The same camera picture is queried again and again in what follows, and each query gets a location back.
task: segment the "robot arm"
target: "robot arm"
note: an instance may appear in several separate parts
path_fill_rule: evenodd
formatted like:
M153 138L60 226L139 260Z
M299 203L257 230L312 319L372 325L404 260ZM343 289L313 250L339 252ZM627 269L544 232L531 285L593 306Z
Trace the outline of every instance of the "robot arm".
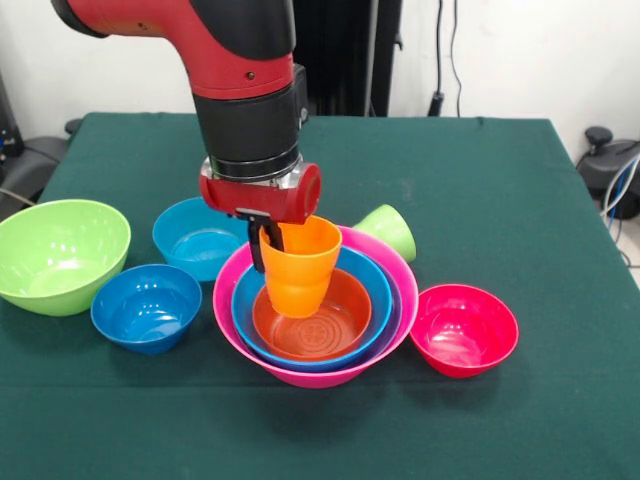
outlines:
M292 0L52 0L71 28L95 37L163 37L180 54L209 158L200 190L212 208L247 218L250 238L304 223L320 170L305 163L304 70L294 69Z

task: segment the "orange cup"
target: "orange cup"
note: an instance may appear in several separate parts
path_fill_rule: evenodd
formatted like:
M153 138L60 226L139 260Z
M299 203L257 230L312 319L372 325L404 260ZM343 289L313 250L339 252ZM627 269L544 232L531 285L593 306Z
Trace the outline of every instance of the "orange cup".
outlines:
M290 318L318 311L338 261L342 232L324 218L311 216L303 225L279 224L284 252L269 244L260 230L260 253L273 309Z

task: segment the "bowl rim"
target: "bowl rim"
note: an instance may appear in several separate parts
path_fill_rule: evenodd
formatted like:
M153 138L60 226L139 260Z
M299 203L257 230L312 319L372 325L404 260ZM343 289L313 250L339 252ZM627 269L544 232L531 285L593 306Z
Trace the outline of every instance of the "bowl rim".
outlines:
M41 209L45 209L48 207L52 207L55 205L63 205L63 204L68 204L68 203L76 203L76 204L89 204L89 205L94 205L100 208L103 208L104 210L109 210L112 213L115 213L116 218L119 218L120 220L122 220L123 224L126 227L126 231L127 231L127 238L126 241L124 242L124 248L123 251L120 255L117 256L116 260L114 262L111 262L107 267L105 267L105 269L102 271L102 273L100 273L99 275L95 276L94 278L92 278L89 281L84 282L82 285L78 285L75 286L73 288L68 288L66 290L63 290L61 292L56 292L50 295L25 295L25 294L20 294L20 293L11 293L11 292L7 292L4 291L2 289L0 289L0 296L6 296L6 297L10 297L10 298L16 298L16 299L27 299L27 300L48 300L48 299L52 299L52 298L56 298L56 297L61 297L64 295L68 295L70 293L74 293L79 291L82 288L85 288L97 281L99 281L100 279L102 279L105 275L109 274L109 272L111 272L114 268L116 268L120 262L122 262L122 260L127 256L128 252L129 252L129 247L131 246L131 225L129 224L129 221L127 220L127 217L124 216L124 214L118 210L117 208L104 203L104 202L100 202L98 200L89 200L89 199L84 199L84 198L65 198L65 199L61 199L61 200L52 200L49 202L43 202L43 203L39 203L37 205L34 205L33 207L29 207L26 208L18 213L15 213L14 215L10 216L9 218L5 219L4 221L0 222L0 226L2 225L6 225L7 223L13 221L16 218L21 218L22 216L26 216L29 215L29 212L32 212L34 210L41 210Z
M445 362L444 360L436 357L435 355L432 355L424 346L422 346L421 342L416 338L416 335L414 333L414 330L416 329L416 326L418 325L419 322L419 318L420 318L420 303L421 303L421 299L423 296L427 296L429 295L431 292L433 292L434 290L437 289L441 289L441 288L449 288L449 287L462 287L466 290L473 290L476 292L480 292L483 295L491 298L493 301L495 301L497 304L501 305L509 314L509 318L511 319L515 330L516 330L516 336L515 339L513 341L513 345L511 345L511 347L509 347L509 349L507 350L506 353L504 353L503 355L501 355L498 359L493 360L491 362L486 362L486 363L480 363L478 365L458 365L456 363L450 363L450 362ZM418 295L418 314L416 315L416 320L413 324L413 326L411 327L411 331L409 332L409 336L411 337L411 340L413 341L413 344L415 345L415 347L424 355L426 355L427 357L429 357L430 359L441 363L443 365L447 365L450 367L454 367L454 368L458 368L460 370L464 370L464 371L471 371L471 370L478 370L478 369L488 369L488 368L492 368L495 367L497 365L499 365L500 363L504 362L507 358L509 358L509 356L511 356L511 354L515 351L516 347L518 346L518 342L520 341L520 326L518 325L518 319L516 318L516 315L513 313L513 311L509 308L509 306L502 301L500 298L498 298L496 295L494 295L493 293L480 288L480 287L476 287L474 285L469 285L469 284L465 284L465 283L441 283L438 285L433 285L425 290L423 290L422 292L420 292L420 294Z
M382 285L384 286L383 287L384 288L384 298L387 299L387 306L386 306L386 309L384 311L384 321L381 322L380 326L377 328L377 330L374 332L374 334L371 336L371 338L369 340L367 340L366 342L361 343L360 345L358 345L353 350L350 350L348 352L343 353L339 357L330 358L330 359L327 359L327 360L314 360L314 361L293 360L293 359L282 357L282 356L280 356L280 355L278 355L278 354L276 354L274 352L270 352L266 347L266 343L267 342L264 342L264 339L262 339L262 337L259 334L258 334L258 336L260 336L262 341L265 343L265 347L263 348L260 345L257 345L255 342L253 342L249 338L249 336L247 335L247 332L243 328L239 328L238 322L236 320L236 316L233 315L233 305L235 305L235 300L237 298L236 297L236 292L238 291L237 286L240 283L240 281L242 280L242 278L247 273L249 273L249 271L253 268L253 265L249 265L249 267L247 267L244 270L244 272L242 272L242 275L240 275L240 277L238 278L238 281L234 285L233 292L231 294L231 302L230 303L231 303L231 306L232 306L233 325L234 325L236 331L238 332L238 335L240 336L240 338L242 338L244 343L250 349L252 349L254 351L254 353L256 353L256 355L262 357L263 359L269 359L269 361L277 361L281 365L290 365L290 366L299 367L299 368L333 368L334 364L341 364L341 363L344 363L344 362L351 362L351 361L355 360L356 358L359 358L361 355L365 354L367 352L367 350L369 350L369 348L371 348L371 346L376 341L378 341L378 339L380 338L380 336L382 335L384 330L387 328L387 325L389 325L389 321L391 320L391 314L393 313L393 293L391 291L391 285L389 283L389 282L392 281L392 279L387 276L387 274L382 270L382 267L380 265L378 265L372 259L370 259L366 255L364 255L362 252L359 252L358 250L356 250L356 249L354 249L352 247L347 247L345 245L341 245L340 246L340 250L342 250L342 249L348 250L350 254L355 255L355 256L363 259L366 263L369 263L372 266L372 268L377 273L379 273L380 277L383 279ZM371 309L372 309L372 312L373 312L373 300L371 300L371 298L369 298L369 301L371 302ZM362 336L365 333L366 333L366 329L362 332L362 334L360 335L360 338L362 338ZM296 370L296 371L308 373L307 370Z
M340 228L343 231L353 231L356 232L359 235L364 235L367 238L371 239L371 241L375 241L377 242L380 246L384 247L384 250L386 251L386 253L388 255L391 255L392 257L395 257L396 262L402 262L403 265L403 269L405 270L406 273L409 273L411 275L411 278L413 280L412 284L411 284L411 290L412 290L412 294L413 296L415 296L415 298L417 300L419 300L419 290L418 290L418 282L417 279L415 278L415 274L413 273L413 271L411 270L411 267L409 267L409 265L407 264L407 262L404 260L404 258L402 258L402 256L396 252L393 248L389 247L387 244L385 244L384 242L378 240L377 238L373 237L372 235L369 235L368 233L364 233L364 232L360 232L358 230L355 230L352 227L347 227L344 225L338 225L338 228ZM232 257L235 257L236 255L240 255L240 253L242 252L243 248L247 248L248 246L245 245L243 247L240 247L238 250L236 250L233 255L231 255L231 257L229 257L229 260L227 260L227 262L231 261ZM345 367L345 368L341 368L339 370L334 370L334 371L330 371L330 372L300 372L300 371L296 371L296 370L290 370L287 368L282 368L282 367L278 367L276 365L272 365L270 363L268 363L267 361L263 360L262 358L260 358L259 356L257 356L254 352L251 351L250 348L246 347L246 350L243 348L240 348L238 345L236 345L236 341L231 338L228 334L228 332L225 331L225 329L221 328L219 325L219 321L217 318L217 308L216 308L216 292L217 289L220 288L219 287L220 282L216 282L215 285L213 286L213 292L211 295L211 302L213 304L213 313L214 313L214 318L213 321L216 323L216 325L218 326L218 330L222 333L222 335L225 337L225 339L227 340L227 342L229 342L231 344L231 346L243 357L245 357L247 360L250 360L251 362L255 363L256 365L261 366L262 368L264 368L265 370L269 371L269 373L271 374L275 374L275 375L284 375L287 377L292 377L292 378L297 378L297 379L303 379L303 378L314 378L314 379L332 379L332 378L336 378L337 376L349 376L349 375L358 375L361 372L364 372L365 370L367 370L368 368L372 367L373 365L375 365L376 363L379 363L380 361L384 360L386 357L388 357L389 355L391 355L391 353L393 353L402 342L405 341L406 337L409 335L409 333L411 332L411 329L413 328L413 325L415 323L416 320L416 315L418 313L418 306L420 305L419 301L415 302L415 305L412 309L412 311L410 313L407 313L407 315L410 317L410 321L408 322L409 324L406 327L406 331L400 335L398 335L396 333L396 335L394 336L393 340L389 343L389 345L387 345L387 348L380 352L377 356L370 358L369 360L367 360L364 363L360 363L357 365L352 365L350 367Z
M183 207L184 205L188 205L190 203L200 204L200 202L202 202L204 204L204 206L207 206L207 202L204 200L204 197L202 197L202 195L195 196L195 197L190 197L190 198L185 198L184 200L180 200L179 202L176 202L176 203L174 203L172 205L169 205L167 208L165 208L156 217L155 221L153 222L153 227L151 229L151 239L153 240L153 244L155 245L155 247L160 251L162 256L164 256L166 259L168 259L168 260L170 259L172 262L179 262L179 263L182 263L182 264L203 264L203 263L205 263L205 261L203 261L203 260L186 259L186 258L180 257L178 255L175 255L171 251L171 247L173 245L166 245L166 242L160 242L158 240L159 224L163 221L162 219L166 216L167 213L169 213L170 211L175 210L175 209L177 209L179 207ZM215 209L212 209L212 208L210 208L209 210L211 212L220 214L220 218L223 218L223 216L226 218L226 214L224 214L223 212L219 212L218 210L215 210ZM225 230L229 234L231 234L233 236L236 236L235 233L233 233L233 232L231 232L229 230L226 230L226 229L221 229L221 230ZM246 240L244 240L244 239L240 239L240 240L241 240L241 246L242 246L245 243Z
M156 338L155 340L123 340L121 338L118 337L114 337L113 335L109 335L107 334L104 330L102 330L97 324L96 324L96 320L94 317L94 308L96 305L96 302L98 300L98 297L100 296L100 292L103 290L104 287L106 287L108 284L110 284L111 282L114 282L117 278L122 277L123 275L127 275L131 272L135 272L137 270L142 270L142 269L149 269L149 268L154 268L154 269L160 269L160 270L177 270L178 272L184 274L187 276L187 278L189 278L190 281L193 282L194 285L196 285L198 287L198 302L197 302L197 306L194 308L194 312L193 314L190 316L190 318L184 323L184 325L180 326L180 329L178 329L176 332L174 332L171 335L168 335L166 337L162 337L162 338ZM121 344L125 344L125 345L150 345L152 343L156 343L156 342L161 342L163 340L166 340L167 338L171 338L174 335L177 335L178 333L184 331L186 328L189 327L189 325L191 325L193 323L193 321L195 320L195 318L198 316L198 314L200 313L200 310L202 309L202 300L203 300L203 293L202 293L202 285L200 285L200 282L198 282L198 280L196 280L196 278L191 275L189 272L178 268L178 267L174 267L173 265L167 265L166 263L147 263L147 264L143 264L143 265L137 265L135 267L129 268L121 273L119 273L118 275L116 275L115 277L113 277L111 280L109 280L103 288L100 289L100 291L93 297L93 300L91 300L91 308L89 309L89 316L91 317L91 323L93 324L94 328L106 339L114 342L114 343L121 343Z

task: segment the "green bowl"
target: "green bowl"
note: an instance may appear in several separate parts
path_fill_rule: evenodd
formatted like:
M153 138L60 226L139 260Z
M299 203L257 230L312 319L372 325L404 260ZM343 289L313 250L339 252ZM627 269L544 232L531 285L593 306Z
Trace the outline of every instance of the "green bowl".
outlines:
M0 297L31 312L75 315L122 271L131 228L119 211L59 200L0 223Z

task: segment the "pink bowl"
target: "pink bowl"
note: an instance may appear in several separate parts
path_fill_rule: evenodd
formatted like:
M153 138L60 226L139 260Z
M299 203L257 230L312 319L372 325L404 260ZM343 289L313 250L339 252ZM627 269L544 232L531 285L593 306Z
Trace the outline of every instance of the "pink bowl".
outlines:
M340 230L342 231L342 244L366 254L374 262L377 262L393 279L401 293L402 318L393 340L380 355L361 365L326 373L294 372L274 367L249 350L236 332L231 314L233 289L242 274L251 265L249 244L243 245L227 260L218 274L213 289L213 311L218 327L229 343L252 362L257 363L283 382L296 387L329 388L354 379L367 368L385 358L402 343L411 331L418 312L418 285L413 272L404 259L392 248L366 233L358 232L349 227L340 227Z
M438 285L420 294L411 340L438 372L479 375L513 353L518 322L500 299L468 285Z

